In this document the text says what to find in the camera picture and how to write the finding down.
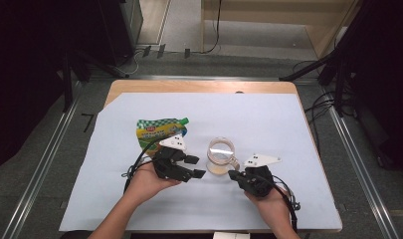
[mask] cord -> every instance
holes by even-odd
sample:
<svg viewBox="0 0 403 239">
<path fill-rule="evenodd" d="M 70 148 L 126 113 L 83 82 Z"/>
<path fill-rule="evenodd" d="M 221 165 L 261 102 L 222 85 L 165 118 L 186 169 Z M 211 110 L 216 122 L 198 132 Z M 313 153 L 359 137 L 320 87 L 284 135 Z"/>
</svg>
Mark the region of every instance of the cord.
<svg viewBox="0 0 403 239">
<path fill-rule="evenodd" d="M 166 139 L 166 137 L 158 138 L 153 141 L 151 141 L 141 152 L 139 157 L 136 159 L 135 164 L 131 165 L 129 169 L 126 172 L 127 179 L 131 180 L 133 178 L 133 175 L 135 174 L 136 170 L 139 168 L 139 162 L 142 160 L 142 156 L 148 151 L 148 149 L 155 143 L 162 141 Z"/>
<path fill-rule="evenodd" d="M 298 218 L 297 215 L 295 214 L 295 209 L 293 204 L 291 203 L 290 199 L 288 198 L 287 195 L 285 195 L 277 186 L 275 183 L 270 182 L 269 180 L 267 180 L 265 177 L 259 176 L 259 175 L 254 175 L 249 173 L 248 175 L 252 175 L 254 177 L 256 177 L 257 179 L 261 179 L 263 181 L 265 181 L 266 183 L 270 184 L 271 186 L 273 186 L 273 188 L 276 189 L 276 191 L 282 196 L 283 201 L 285 202 L 286 206 L 288 207 L 289 213 L 291 214 L 291 221 L 292 221 L 292 227 L 294 228 L 295 232 L 298 232 Z M 279 179 L 277 177 L 278 180 L 281 181 L 281 183 L 283 183 L 285 186 L 287 186 L 281 179 Z"/>
<path fill-rule="evenodd" d="M 301 62 L 298 62 L 298 63 L 294 64 L 294 66 L 292 67 L 292 73 L 295 72 L 295 68 L 296 68 L 298 65 L 300 65 L 300 64 L 302 64 L 302 63 L 313 63 L 313 62 L 315 62 L 315 61 L 301 61 Z M 316 72 L 318 73 L 318 76 L 319 76 L 320 72 L 318 71 L 318 68 L 315 68 L 315 70 L 316 70 Z"/>
<path fill-rule="evenodd" d="M 125 75 L 132 75 L 132 74 L 135 74 L 136 71 L 138 71 L 138 68 L 139 68 L 138 61 L 136 61 L 136 56 L 138 56 L 140 53 L 142 53 L 142 51 L 136 52 L 136 53 L 133 55 L 133 60 L 134 60 L 135 63 L 136 63 L 136 68 L 135 68 L 135 70 L 133 70 L 132 72 L 125 72 L 125 71 L 121 70 L 121 69 L 118 68 L 118 67 L 115 67 L 115 69 L 117 69 L 118 71 L 122 72 L 122 73 L 125 74 Z"/>
<path fill-rule="evenodd" d="M 217 46 L 217 44 L 219 43 L 219 39 L 220 39 L 220 34 L 219 34 L 219 26 L 220 26 L 220 12 L 222 9 L 222 0 L 219 1 L 219 11 L 217 13 L 217 28 L 216 28 L 216 43 L 214 44 L 213 48 L 211 48 L 210 50 L 206 51 L 206 52 L 196 52 L 196 53 L 200 53 L 200 54 L 208 54 L 211 53 Z"/>
</svg>

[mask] food pouch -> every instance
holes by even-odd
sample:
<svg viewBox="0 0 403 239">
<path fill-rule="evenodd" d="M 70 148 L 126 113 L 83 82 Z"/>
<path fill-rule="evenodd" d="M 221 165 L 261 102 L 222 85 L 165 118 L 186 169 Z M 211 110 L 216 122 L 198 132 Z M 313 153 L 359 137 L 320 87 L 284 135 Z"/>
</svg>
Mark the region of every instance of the food pouch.
<svg viewBox="0 0 403 239">
<path fill-rule="evenodd" d="M 182 136 L 184 136 L 187 132 L 185 127 L 187 123 L 189 123 L 188 118 L 158 120 L 140 119 L 136 123 L 136 137 L 138 138 L 141 148 L 145 149 L 154 140 L 174 136 L 179 133 L 182 133 Z M 153 157 L 160 148 L 161 146 L 159 142 L 157 142 L 153 144 L 145 154 Z"/>
</svg>

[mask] gray floor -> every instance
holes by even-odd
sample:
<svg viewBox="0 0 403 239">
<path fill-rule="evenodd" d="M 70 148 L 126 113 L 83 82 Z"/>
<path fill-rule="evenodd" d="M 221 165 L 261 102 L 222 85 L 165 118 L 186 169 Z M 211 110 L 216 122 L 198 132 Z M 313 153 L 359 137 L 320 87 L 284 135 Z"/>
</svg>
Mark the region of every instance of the gray floor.
<svg viewBox="0 0 403 239">
<path fill-rule="evenodd" d="M 189 59 L 184 59 L 181 54 L 165 54 L 157 59 L 155 53 L 152 53 L 146 58 L 138 58 L 139 68 L 132 77 L 144 79 L 147 75 L 221 76 L 255 77 L 259 81 L 273 81 L 275 77 L 290 74 L 297 62 L 206 55 L 193 55 Z M 132 69 L 135 66 L 135 63 L 129 62 L 123 68 Z M 85 158 L 96 120 L 94 119 L 90 128 L 84 132 L 89 118 L 82 114 L 97 115 L 101 111 L 113 81 L 100 70 L 93 69 L 93 72 L 94 76 L 84 86 L 72 121 L 19 233 L 19 238 L 59 238 L 62 235 L 58 231 L 59 225 Z M 316 72 L 312 72 L 309 76 L 315 75 Z M 321 87 L 314 80 L 297 80 L 297 88 L 304 108 L 310 107 L 322 94 Z M 0 167 L 0 238 L 59 122 L 62 107 L 63 99 L 60 98 L 29 136 L 21 151 Z M 345 119 L 378 191 L 387 208 L 393 212 L 391 216 L 403 238 L 403 215 L 394 211 L 403 210 L 403 171 L 388 171 L 380 168 L 358 122 L 353 118 Z M 335 204 L 339 207 L 343 229 L 334 234 L 312 233 L 309 238 L 383 238 L 330 114 L 318 119 L 316 124 L 322 164 Z"/>
</svg>

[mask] hand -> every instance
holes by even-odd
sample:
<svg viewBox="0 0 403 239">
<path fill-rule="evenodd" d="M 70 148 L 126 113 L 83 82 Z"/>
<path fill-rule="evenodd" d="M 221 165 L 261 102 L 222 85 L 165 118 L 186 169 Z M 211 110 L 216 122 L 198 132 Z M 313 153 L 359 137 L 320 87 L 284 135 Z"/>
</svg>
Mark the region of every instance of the hand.
<svg viewBox="0 0 403 239">
<path fill-rule="evenodd" d="M 142 165 L 133 176 L 123 197 L 132 198 L 137 205 L 155 196 L 159 191 L 179 184 L 174 179 L 163 179 L 157 176 L 154 165 Z"/>
<path fill-rule="evenodd" d="M 246 191 L 245 195 L 257 206 L 261 217 L 277 238 L 299 238 L 292 228 L 288 207 L 275 188 L 266 197 L 255 197 Z"/>
</svg>

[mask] forearm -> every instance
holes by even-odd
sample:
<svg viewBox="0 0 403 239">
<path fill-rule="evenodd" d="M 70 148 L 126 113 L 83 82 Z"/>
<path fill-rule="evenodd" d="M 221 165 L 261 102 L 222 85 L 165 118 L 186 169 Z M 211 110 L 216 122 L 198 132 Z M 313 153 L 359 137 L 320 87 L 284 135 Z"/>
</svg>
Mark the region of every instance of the forearm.
<svg viewBox="0 0 403 239">
<path fill-rule="evenodd" d="M 122 197 L 89 238 L 120 239 L 137 206 L 138 203 L 132 198 Z"/>
<path fill-rule="evenodd" d="M 272 228 L 278 239 L 299 239 L 300 236 L 294 231 L 291 224 L 285 224 Z"/>
</svg>

